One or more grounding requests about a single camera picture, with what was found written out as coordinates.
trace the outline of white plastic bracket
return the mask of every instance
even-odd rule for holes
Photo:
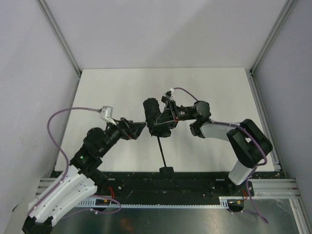
[[[117,125],[116,122],[112,119],[113,108],[111,106],[103,106],[101,112],[99,113],[99,117],[107,123],[111,123],[113,125]]]

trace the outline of robotic arm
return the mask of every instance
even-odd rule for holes
[[[179,121],[195,120],[190,124],[194,136],[229,141],[238,159],[226,182],[232,191],[237,190],[263,158],[255,143],[248,141],[245,132],[256,140],[265,155],[273,148],[250,119],[232,125],[215,122],[210,119],[209,103],[197,101],[193,106],[178,107],[174,101],[173,90],[165,93],[161,101],[166,104],[162,113],[155,98],[144,101],[146,122],[132,122],[125,118],[112,119],[113,108],[103,107],[100,118],[107,122],[106,130],[100,128],[89,130],[82,147],[71,159],[68,169],[29,204],[28,217],[22,228],[24,233],[49,234],[53,226],[79,202],[95,193],[103,194],[108,186],[108,177],[97,169],[102,163],[101,158],[120,139],[137,139],[146,125],[152,136],[169,137],[171,129],[174,129]]]
[[[89,130],[81,149],[70,161],[68,171],[63,172],[44,193],[29,204],[28,217],[22,230],[25,234],[49,234],[53,226],[73,207],[85,198],[107,189],[108,178],[97,167],[101,158],[120,139],[137,139],[145,122],[132,122],[125,118],[111,118],[112,107],[103,107],[101,119],[107,128]]]
[[[195,137],[217,138],[231,143],[238,161],[228,178],[235,186],[242,184],[252,169],[263,159],[255,143],[248,141],[248,136],[244,131],[256,140],[265,156],[273,149],[270,141],[250,119],[236,124],[225,124],[211,120],[209,103],[205,101],[197,101],[189,107],[178,107],[174,101],[173,91],[171,89],[163,95],[161,101],[166,106],[162,113],[155,98],[144,101],[143,106],[150,134],[156,137],[169,137],[171,129],[175,128],[179,121],[195,120],[190,124],[191,133]]]

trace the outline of gray wall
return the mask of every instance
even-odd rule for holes
[[[250,68],[286,0],[47,0],[81,69]]]
[[[0,233],[30,181],[50,168],[49,116],[70,105],[77,81],[34,0],[0,3]],[[58,138],[65,115],[52,123]]]
[[[300,0],[256,72],[283,166],[312,219],[312,1]]]

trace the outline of purple cable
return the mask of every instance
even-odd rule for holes
[[[63,109],[63,110],[55,112],[49,118],[48,123],[47,123],[47,130],[48,130],[49,137],[51,138],[52,142],[55,144],[57,149],[64,155],[64,158],[65,158],[65,161],[66,161],[66,169],[65,169],[64,174],[63,174],[62,178],[60,179],[60,181],[62,181],[66,177],[66,175],[67,175],[68,168],[69,168],[69,160],[68,160],[68,157],[67,157],[66,153],[61,149],[59,144],[55,141],[54,137],[52,136],[51,131],[50,131],[50,123],[51,123],[51,120],[56,115],[58,115],[60,113],[63,113],[63,112],[66,112],[66,111],[71,111],[71,110],[87,110],[87,111],[100,112],[100,109],[93,109],[93,108],[87,108],[87,107],[70,107],[70,108],[66,108],[66,109]],[[47,198],[47,196],[50,195],[58,186],[59,186],[59,183],[56,184],[49,192],[47,192],[47,194],[44,195],[40,200],[38,200],[38,202],[30,209],[30,211],[28,212],[28,215],[30,215],[30,213],[32,211],[34,211],[34,207],[35,206],[38,206],[40,203],[42,203],[42,201],[44,201]]]
[[[194,95],[192,95],[190,92],[188,92],[187,90],[185,90],[185,89],[183,89],[183,88],[180,88],[180,87],[176,87],[176,88],[174,88],[174,89],[183,90],[184,92],[186,92],[187,94],[189,94],[191,97],[193,97],[196,101],[198,101],[198,99],[197,99]],[[262,150],[262,148],[260,147],[260,145],[256,142],[256,140],[255,140],[244,128],[242,128],[241,126],[239,126],[239,125],[237,125],[237,124],[233,124],[233,123],[224,123],[224,122],[217,122],[217,121],[212,121],[212,120],[210,120],[210,122],[211,122],[212,124],[223,125],[223,126],[230,126],[230,127],[233,126],[233,127],[238,128],[239,130],[241,130],[244,134],[246,134],[246,135],[250,138],[250,140],[254,143],[254,145],[255,145],[255,146],[258,148],[258,150],[260,151],[260,153],[261,153],[261,155],[262,155],[262,157],[263,157],[263,159],[264,159],[264,162],[263,162],[263,163],[257,164],[256,167],[252,169],[252,171],[250,172],[250,174],[249,174],[249,175],[247,176],[247,178],[246,178],[246,189],[247,189],[247,193],[248,193],[248,196],[249,196],[249,198],[250,198],[250,201],[251,201],[251,203],[252,203],[252,205],[253,205],[253,208],[255,209],[256,212],[254,212],[254,211],[243,211],[243,212],[244,212],[244,213],[250,213],[250,214],[255,214],[255,213],[256,213],[256,214],[261,218],[261,220],[262,220],[264,223],[268,224],[268,223],[269,223],[268,220],[267,220],[265,217],[262,216],[262,214],[261,214],[260,211],[258,210],[257,206],[255,205],[254,200],[253,200],[253,198],[252,198],[252,195],[250,194],[250,191],[249,191],[249,186],[248,186],[249,178],[253,175],[253,173],[255,172],[256,168],[257,168],[258,166],[264,166],[264,165],[266,165],[266,164],[268,163],[268,159],[267,159],[265,153],[263,152],[263,150]]]
[[[198,101],[197,98],[195,98],[195,96],[193,94],[191,94],[189,91],[187,91],[186,89],[180,88],[180,87],[176,87],[174,88],[174,90],[179,89],[179,90],[183,90],[185,93],[187,93],[188,95],[190,95],[192,98],[194,98],[196,101]]]
[[[92,210],[92,211],[98,212],[98,213],[100,213],[100,214],[111,215],[111,214],[117,213],[118,211],[121,210],[121,204],[120,204],[119,201],[117,201],[117,200],[115,200],[115,199],[112,199],[112,198],[110,198],[110,197],[106,197],[106,196],[99,196],[99,195],[93,195],[93,196],[97,196],[97,197],[101,197],[101,198],[104,198],[104,199],[113,201],[114,203],[116,203],[116,204],[119,206],[119,208],[118,208],[117,210],[115,210],[115,211],[110,211],[110,212],[102,212],[102,211],[97,211],[97,210]],[[69,215],[67,215],[67,216],[63,216],[62,219],[70,218],[70,217],[72,217],[72,216],[74,216],[74,215],[76,215],[76,214],[78,214],[78,213],[85,212],[85,211],[91,211],[91,208],[78,210],[78,211],[76,211],[76,212],[73,212],[72,214],[69,214]]]

